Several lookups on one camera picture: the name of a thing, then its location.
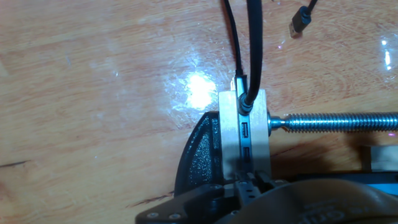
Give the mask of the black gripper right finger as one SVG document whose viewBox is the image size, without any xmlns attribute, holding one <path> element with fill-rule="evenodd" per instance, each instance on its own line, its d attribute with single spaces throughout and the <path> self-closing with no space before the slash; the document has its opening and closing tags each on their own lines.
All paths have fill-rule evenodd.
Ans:
<svg viewBox="0 0 398 224">
<path fill-rule="evenodd" d="M 286 184 L 286 180 L 283 179 L 272 179 L 265 171 L 257 170 L 255 174 L 257 180 L 257 187 L 263 194 L 272 189 L 281 187 Z"/>
</svg>

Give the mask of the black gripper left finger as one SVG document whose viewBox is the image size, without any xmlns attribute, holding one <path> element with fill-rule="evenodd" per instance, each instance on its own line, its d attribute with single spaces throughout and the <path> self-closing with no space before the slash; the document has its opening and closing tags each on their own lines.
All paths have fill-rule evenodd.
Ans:
<svg viewBox="0 0 398 224">
<path fill-rule="evenodd" d="M 252 173 L 240 172 L 232 184 L 205 184 L 135 217 L 136 224 L 229 223 L 260 196 Z"/>
</svg>

